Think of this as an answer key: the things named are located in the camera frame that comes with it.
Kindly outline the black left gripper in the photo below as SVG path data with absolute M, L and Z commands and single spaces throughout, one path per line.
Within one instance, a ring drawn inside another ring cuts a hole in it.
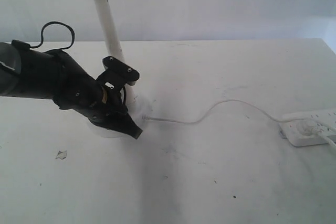
M 107 138 L 132 137 L 138 139 L 142 129 L 129 115 L 127 91 L 112 90 L 87 72 L 67 53 L 54 51 L 61 62 L 60 85 L 53 101 L 61 110 L 74 110 L 93 125 L 102 128 Z

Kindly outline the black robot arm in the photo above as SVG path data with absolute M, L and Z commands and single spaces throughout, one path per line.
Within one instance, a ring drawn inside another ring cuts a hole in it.
M 14 40 L 1 43 L 1 96 L 48 99 L 61 110 L 74 110 L 93 125 L 137 139 L 136 125 L 126 105 L 126 85 L 140 74 L 113 56 L 102 60 L 105 71 L 90 76 L 62 49 L 46 52 Z

